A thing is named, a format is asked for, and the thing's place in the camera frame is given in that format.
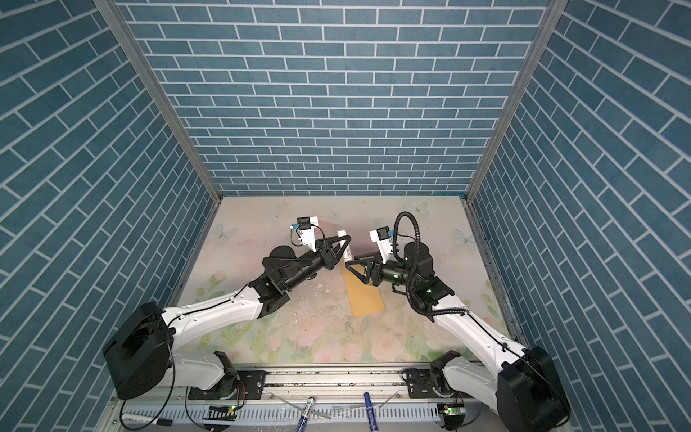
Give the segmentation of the brown paper envelope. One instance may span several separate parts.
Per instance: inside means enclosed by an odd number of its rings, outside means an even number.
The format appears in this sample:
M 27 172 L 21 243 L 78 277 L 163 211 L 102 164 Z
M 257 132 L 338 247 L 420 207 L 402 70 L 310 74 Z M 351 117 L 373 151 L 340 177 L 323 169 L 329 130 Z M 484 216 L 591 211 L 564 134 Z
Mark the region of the brown paper envelope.
M 345 266 L 341 266 L 348 300 L 353 316 L 362 318 L 385 310 L 383 298 L 377 287 L 363 284 Z

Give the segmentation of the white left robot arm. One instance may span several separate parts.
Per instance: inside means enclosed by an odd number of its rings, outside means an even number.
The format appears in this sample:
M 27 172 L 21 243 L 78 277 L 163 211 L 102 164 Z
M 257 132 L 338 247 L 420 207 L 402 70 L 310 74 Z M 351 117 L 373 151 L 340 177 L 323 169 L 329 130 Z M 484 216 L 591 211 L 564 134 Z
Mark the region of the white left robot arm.
M 178 356 L 178 349 L 218 329 L 278 311 L 299 284 L 337 267 L 350 242 L 347 234 L 317 239 L 315 248 L 301 256 L 280 246 L 263 259 L 262 275 L 237 291 L 181 307 L 162 309 L 156 302 L 138 306 L 103 348 L 118 398 L 129 401 L 157 387 L 207 391 L 233 383 L 225 353 L 194 359 Z

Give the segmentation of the white glue stick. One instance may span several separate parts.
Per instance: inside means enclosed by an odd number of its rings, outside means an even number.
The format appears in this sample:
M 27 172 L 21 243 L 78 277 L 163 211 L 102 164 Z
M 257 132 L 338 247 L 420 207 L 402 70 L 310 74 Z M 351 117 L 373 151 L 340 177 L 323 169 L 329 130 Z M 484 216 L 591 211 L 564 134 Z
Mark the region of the white glue stick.
M 339 236 L 339 237 L 344 237 L 345 235 L 347 235 L 347 231 L 346 231 L 346 230 L 339 230 L 339 231 L 338 231 L 338 236 Z M 341 246 L 341 249 L 342 249 L 342 251 L 343 251 L 343 257 L 342 257 L 342 258 L 343 258 L 343 261 L 344 261 L 344 262 L 351 261 L 351 260 L 353 259 L 353 256 L 352 256 L 352 252 L 351 252 L 350 246 L 347 245 L 347 242 L 346 242 L 345 240 L 343 240 L 343 241 L 340 242 L 340 246 Z

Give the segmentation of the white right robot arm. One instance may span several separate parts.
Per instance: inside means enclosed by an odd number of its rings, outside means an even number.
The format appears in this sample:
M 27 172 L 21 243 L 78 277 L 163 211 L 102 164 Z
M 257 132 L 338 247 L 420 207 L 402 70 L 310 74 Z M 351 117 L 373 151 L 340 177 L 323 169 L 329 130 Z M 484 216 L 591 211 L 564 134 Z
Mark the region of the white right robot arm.
M 441 393 L 464 392 L 496 412 L 510 431 L 550 431 L 570 419 L 572 407 L 554 360 L 541 347 L 528 349 L 493 329 L 434 271 L 425 244 L 408 244 L 401 261 L 381 253 L 345 264 L 364 284 L 401 287 L 414 311 L 456 337 L 478 359 L 449 351 L 430 365 Z

